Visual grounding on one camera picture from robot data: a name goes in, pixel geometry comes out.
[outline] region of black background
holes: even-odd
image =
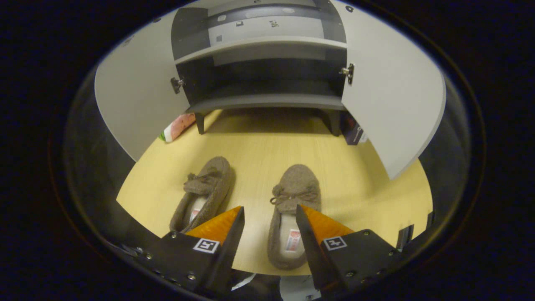
[[[533,182],[533,7],[505,1],[375,3],[422,31],[464,72],[483,112],[488,160],[479,200],[453,244],[418,272],[366,297],[525,299],[533,293],[533,195],[523,190]],[[47,159],[49,134],[61,131],[57,126],[87,71],[119,40],[179,4],[2,3],[1,292],[8,299],[179,298],[82,239],[87,230],[76,230],[65,217]]]

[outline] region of wooden table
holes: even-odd
[[[308,265],[279,270],[267,257],[273,213],[271,189],[284,171],[302,163],[316,174],[323,213],[359,231],[369,228],[396,245],[399,230],[414,224],[413,238],[425,230],[432,211],[431,191],[416,160],[400,177],[389,180],[373,146],[348,146],[319,117],[306,109],[237,109],[214,111],[205,118],[207,132],[191,127],[170,144],[155,138],[125,180],[117,201],[157,236],[184,191],[188,173],[207,160],[224,156],[235,182],[220,212],[242,205],[246,223],[233,268],[272,275],[310,274]]]

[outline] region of brown slipper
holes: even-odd
[[[208,161],[196,176],[188,175],[184,197],[175,210],[169,228],[186,233],[216,215],[231,184],[231,169],[223,157]]]
[[[302,164],[288,168],[273,188],[270,200],[275,205],[267,240],[267,257],[280,269],[294,269],[307,262],[301,233],[295,221],[298,204],[321,210],[319,181]]]

